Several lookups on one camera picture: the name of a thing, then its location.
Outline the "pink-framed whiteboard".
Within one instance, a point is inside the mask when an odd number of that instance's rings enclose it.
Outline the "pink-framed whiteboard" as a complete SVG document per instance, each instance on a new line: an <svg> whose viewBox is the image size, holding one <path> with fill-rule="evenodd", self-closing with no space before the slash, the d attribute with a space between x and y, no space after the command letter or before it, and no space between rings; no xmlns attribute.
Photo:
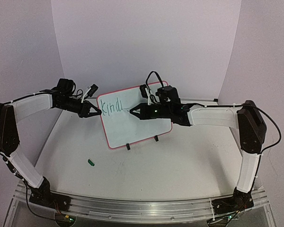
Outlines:
<svg viewBox="0 0 284 227"><path fill-rule="evenodd" d="M125 147L154 136L169 133L172 123L169 119L140 120L124 109L132 109L140 103L147 103L139 86L105 93L97 97L97 105L107 145L110 149Z"/></svg>

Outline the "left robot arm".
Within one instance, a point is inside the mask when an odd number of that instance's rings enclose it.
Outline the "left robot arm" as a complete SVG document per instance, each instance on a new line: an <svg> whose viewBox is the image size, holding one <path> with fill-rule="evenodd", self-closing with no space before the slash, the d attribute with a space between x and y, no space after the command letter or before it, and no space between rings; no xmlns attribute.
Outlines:
<svg viewBox="0 0 284 227"><path fill-rule="evenodd" d="M17 124L31 115L53 108L75 113L80 118L101 115L101 110L87 100L98 90L98 86L93 84L82 95L75 95L75 88L73 80L59 79L52 89L0 103L0 155L14 175L38 189L35 196L45 206L54 202L54 195L42 187L46 183L45 177L20 150Z"/></svg>

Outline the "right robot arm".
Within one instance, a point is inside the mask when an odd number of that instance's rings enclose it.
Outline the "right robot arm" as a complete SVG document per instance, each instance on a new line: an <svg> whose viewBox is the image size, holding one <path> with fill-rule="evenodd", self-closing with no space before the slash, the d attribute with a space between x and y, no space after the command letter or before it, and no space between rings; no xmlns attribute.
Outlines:
<svg viewBox="0 0 284 227"><path fill-rule="evenodd" d="M140 120L170 119L181 126L211 125L237 129L242 162L236 190L242 193L251 191L267 131L254 101L232 105L184 104L172 86L160 87L152 94L147 85L141 85L140 92L147 102L129 111Z"/></svg>

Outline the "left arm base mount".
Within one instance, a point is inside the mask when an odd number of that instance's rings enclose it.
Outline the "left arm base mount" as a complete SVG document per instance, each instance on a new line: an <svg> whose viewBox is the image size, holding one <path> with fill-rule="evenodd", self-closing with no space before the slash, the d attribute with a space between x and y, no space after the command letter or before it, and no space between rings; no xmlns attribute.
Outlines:
<svg viewBox="0 0 284 227"><path fill-rule="evenodd" d="M53 193L50 190L50 183L44 177L39 188L28 185L31 190L29 201L43 207L56 209L57 211L68 211L71 198L66 195Z"/></svg>

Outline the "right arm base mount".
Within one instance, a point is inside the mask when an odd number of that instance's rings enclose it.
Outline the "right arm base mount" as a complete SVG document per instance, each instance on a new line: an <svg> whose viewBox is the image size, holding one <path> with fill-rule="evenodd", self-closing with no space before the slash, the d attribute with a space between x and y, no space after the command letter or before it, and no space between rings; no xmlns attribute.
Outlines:
<svg viewBox="0 0 284 227"><path fill-rule="evenodd" d="M244 193L236 188L230 197L215 199L212 201L214 213L216 215L243 211L254 207L254 202L251 197L251 192Z"/></svg>

